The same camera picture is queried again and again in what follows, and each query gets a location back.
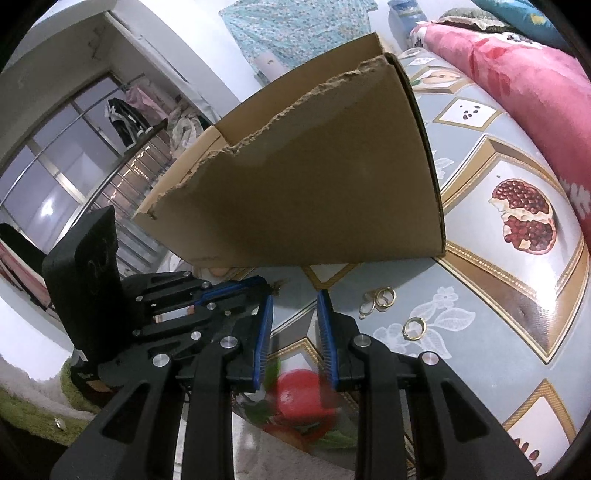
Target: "pink bedding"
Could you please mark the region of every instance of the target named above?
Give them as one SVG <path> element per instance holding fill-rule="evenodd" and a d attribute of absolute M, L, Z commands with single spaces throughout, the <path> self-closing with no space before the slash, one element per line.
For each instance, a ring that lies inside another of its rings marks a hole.
<path fill-rule="evenodd" d="M 413 36 L 519 123 L 560 179 L 591 247 L 591 83 L 579 62 L 507 33 L 422 24 Z"/>

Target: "turquoise floral cloth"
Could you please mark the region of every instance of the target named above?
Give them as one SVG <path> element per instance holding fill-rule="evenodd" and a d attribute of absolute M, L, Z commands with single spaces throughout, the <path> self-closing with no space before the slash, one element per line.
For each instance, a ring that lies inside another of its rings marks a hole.
<path fill-rule="evenodd" d="M 244 56 L 272 52 L 293 69 L 371 32 L 373 0 L 239 0 L 220 11 Z"/>

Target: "pillow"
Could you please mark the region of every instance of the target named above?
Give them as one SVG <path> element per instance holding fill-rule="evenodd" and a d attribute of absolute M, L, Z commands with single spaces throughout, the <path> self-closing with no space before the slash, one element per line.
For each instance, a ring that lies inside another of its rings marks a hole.
<path fill-rule="evenodd" d="M 492 13 L 503 22 L 534 41 L 561 50 L 570 50 L 555 26 L 527 0 L 472 0 L 480 8 Z"/>
<path fill-rule="evenodd" d="M 480 8 L 452 8 L 433 23 L 486 33 L 516 32 L 514 27 Z"/>

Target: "white leaf print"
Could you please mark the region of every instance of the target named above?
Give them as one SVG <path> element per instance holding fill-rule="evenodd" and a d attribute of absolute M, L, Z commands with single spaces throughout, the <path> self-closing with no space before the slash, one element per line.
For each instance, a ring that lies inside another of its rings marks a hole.
<path fill-rule="evenodd" d="M 459 332 L 460 330 L 469 327 L 475 317 L 476 312 L 469 312 L 464 309 L 452 307 L 451 309 L 441 312 L 435 319 L 435 322 L 433 322 L 433 325 L 445 328 L 451 332 Z"/>
<path fill-rule="evenodd" d="M 445 342 L 439 332 L 436 332 L 432 328 L 427 328 L 425 331 L 425 335 L 423 338 L 419 340 L 421 342 L 421 347 L 423 347 L 423 351 L 429 350 L 435 352 L 444 360 L 451 358 L 451 354 L 447 351 L 445 346 Z"/>
<path fill-rule="evenodd" d="M 421 317 L 426 322 L 433 316 L 435 310 L 437 310 L 435 302 L 430 301 L 428 303 L 421 303 L 420 305 L 413 308 L 412 312 L 410 313 L 410 318 Z"/>

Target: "patterned tablecloth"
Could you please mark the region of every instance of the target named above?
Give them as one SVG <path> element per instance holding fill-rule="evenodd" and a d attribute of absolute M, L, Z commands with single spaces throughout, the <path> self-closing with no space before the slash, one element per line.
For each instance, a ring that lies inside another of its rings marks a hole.
<path fill-rule="evenodd" d="M 492 97 L 421 48 L 400 60 L 435 158 L 448 253 L 440 259 L 196 272 L 216 282 L 262 275 L 277 291 L 267 380 L 256 394 L 236 398 L 235 412 L 301 450 L 353 468 L 355 398 L 340 395 L 333 408 L 319 401 L 319 389 L 328 387 L 316 291 L 328 288 L 335 309 L 358 319 L 365 293 L 391 287 L 394 305 L 359 319 L 360 330 L 395 352 L 436 351 L 538 474 L 545 473 L 591 409 L 589 253 L 579 224 L 540 152 Z M 417 341 L 402 336 L 411 317 L 426 323 Z M 407 421 L 406 427 L 412 475 Z"/>

